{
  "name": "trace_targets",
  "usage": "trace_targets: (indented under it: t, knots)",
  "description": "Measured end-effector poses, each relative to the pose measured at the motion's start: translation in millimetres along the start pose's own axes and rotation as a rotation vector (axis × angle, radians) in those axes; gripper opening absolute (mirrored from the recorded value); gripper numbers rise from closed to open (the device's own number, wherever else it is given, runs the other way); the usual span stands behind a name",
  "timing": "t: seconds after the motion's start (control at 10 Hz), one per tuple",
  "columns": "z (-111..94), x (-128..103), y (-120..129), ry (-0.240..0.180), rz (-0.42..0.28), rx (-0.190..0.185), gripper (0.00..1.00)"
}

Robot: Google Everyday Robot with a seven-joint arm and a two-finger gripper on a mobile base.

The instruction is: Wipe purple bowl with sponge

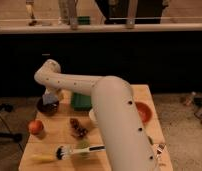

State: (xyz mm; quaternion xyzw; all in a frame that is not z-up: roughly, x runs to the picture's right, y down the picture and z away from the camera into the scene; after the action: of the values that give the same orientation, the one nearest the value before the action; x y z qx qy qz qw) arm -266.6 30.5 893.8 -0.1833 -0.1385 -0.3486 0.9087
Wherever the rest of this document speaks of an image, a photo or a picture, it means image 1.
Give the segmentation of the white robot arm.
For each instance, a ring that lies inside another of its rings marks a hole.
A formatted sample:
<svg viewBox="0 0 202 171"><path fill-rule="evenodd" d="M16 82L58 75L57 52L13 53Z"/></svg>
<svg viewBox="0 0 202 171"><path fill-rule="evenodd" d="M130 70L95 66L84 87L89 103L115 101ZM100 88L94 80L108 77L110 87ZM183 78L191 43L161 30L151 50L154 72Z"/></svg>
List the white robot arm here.
<svg viewBox="0 0 202 171"><path fill-rule="evenodd" d="M91 97L112 171L160 171L127 81L117 76L62 74L51 59L34 79L50 91L66 89Z"/></svg>

